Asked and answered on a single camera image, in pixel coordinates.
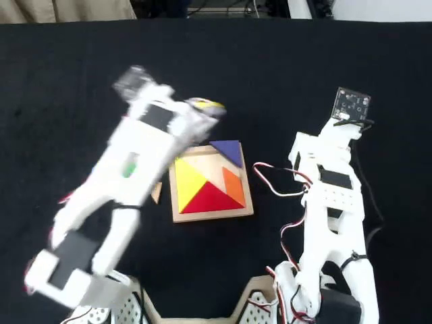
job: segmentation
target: wooden puzzle frame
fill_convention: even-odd
[[[217,218],[227,218],[227,217],[239,217],[252,215],[254,213],[252,198],[250,196],[250,188],[248,175],[246,173],[246,165],[244,163],[244,156],[242,150],[242,144],[240,145],[240,152],[242,153],[243,167],[239,167],[240,180],[242,182],[244,200],[246,206],[241,209],[230,209],[225,211],[204,211],[200,213],[179,213],[178,210],[178,194],[177,194],[177,180],[176,180],[176,167],[174,163],[169,167],[169,187],[171,191],[171,205],[173,211],[173,221],[174,223],[179,223],[183,221],[200,221],[205,219],[217,219]],[[191,155],[219,155],[219,151],[216,150],[211,145],[206,146],[196,146],[189,148],[182,156],[187,157]]]

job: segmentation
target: yellow triangle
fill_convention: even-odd
[[[183,159],[175,160],[175,178],[177,180],[178,212],[195,197],[207,179]]]

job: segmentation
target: perforated metal plate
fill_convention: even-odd
[[[67,324],[150,324],[145,312],[141,318],[141,305],[136,294],[130,294],[117,309],[78,307]]]
[[[252,292],[249,298],[259,304],[267,303],[263,293],[260,291]],[[271,324],[270,307],[268,309],[269,312],[266,312],[246,301],[242,314],[239,316],[238,324]]]

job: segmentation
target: circuit board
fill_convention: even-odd
[[[338,88],[332,118],[340,120],[364,120],[367,116],[371,97],[346,88]]]

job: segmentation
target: red triangle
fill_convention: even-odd
[[[202,211],[226,211],[244,208],[212,183],[206,182],[194,198],[184,207],[181,214],[199,213]]]

